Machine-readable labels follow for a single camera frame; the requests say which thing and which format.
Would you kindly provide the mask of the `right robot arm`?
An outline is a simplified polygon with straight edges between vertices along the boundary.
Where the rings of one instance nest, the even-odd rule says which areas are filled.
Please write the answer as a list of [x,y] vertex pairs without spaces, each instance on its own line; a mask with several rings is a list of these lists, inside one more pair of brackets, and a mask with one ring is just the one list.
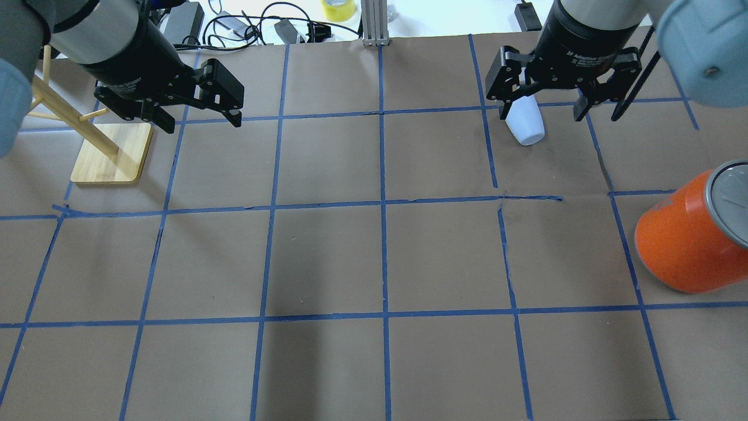
[[505,119],[521,98],[577,89],[576,122],[606,101],[619,120],[662,59],[687,98],[744,107],[746,17],[745,1],[555,1],[531,53],[498,50],[486,98]]

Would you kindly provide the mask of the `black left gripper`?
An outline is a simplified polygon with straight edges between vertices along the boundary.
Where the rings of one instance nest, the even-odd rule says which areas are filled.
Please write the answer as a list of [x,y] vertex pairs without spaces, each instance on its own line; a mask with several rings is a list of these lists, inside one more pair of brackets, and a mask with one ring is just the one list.
[[152,11],[183,3],[99,1],[92,10],[92,37],[101,45],[90,48],[77,64],[97,79],[94,96],[120,119],[139,118],[173,134],[175,118],[163,107],[187,105],[221,113],[239,128],[243,84],[216,58],[198,68],[185,64],[152,21]]

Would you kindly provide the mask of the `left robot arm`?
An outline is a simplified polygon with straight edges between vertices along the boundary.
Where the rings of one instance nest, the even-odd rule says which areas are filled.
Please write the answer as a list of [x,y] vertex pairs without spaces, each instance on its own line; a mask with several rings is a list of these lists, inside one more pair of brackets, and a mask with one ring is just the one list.
[[221,113],[241,126],[245,88],[215,58],[198,68],[158,29],[151,12],[180,1],[3,1],[1,3],[2,155],[32,104],[41,51],[51,46],[97,80],[94,94],[121,120],[173,133],[167,106]]

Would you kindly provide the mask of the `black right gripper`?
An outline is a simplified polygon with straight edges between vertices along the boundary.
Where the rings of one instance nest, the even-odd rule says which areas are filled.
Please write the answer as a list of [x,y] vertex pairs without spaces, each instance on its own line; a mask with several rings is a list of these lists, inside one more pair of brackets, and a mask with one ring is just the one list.
[[[555,1],[532,54],[500,47],[484,79],[484,95],[497,103],[500,120],[506,120],[513,104],[539,92],[541,84],[545,89],[578,88],[575,122],[605,101],[616,104],[610,120],[617,122],[630,106],[627,93],[643,70],[639,49],[626,46],[639,24],[639,1]],[[612,75],[598,82],[610,69]]]

